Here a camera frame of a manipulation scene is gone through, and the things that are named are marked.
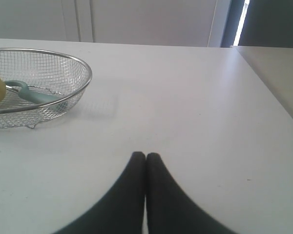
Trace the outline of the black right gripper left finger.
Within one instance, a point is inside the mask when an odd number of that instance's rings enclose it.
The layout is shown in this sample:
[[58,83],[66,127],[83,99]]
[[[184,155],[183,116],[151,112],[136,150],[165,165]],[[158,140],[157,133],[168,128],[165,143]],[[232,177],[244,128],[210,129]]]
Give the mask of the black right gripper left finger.
[[146,156],[133,152],[107,193],[58,234],[141,234],[146,194]]

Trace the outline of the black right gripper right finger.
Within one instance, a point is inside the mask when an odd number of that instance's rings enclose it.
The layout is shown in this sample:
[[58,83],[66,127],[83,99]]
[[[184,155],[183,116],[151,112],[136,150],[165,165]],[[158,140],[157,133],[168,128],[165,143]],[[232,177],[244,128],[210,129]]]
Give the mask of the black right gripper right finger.
[[233,234],[193,202],[158,153],[146,157],[146,213],[150,234]]

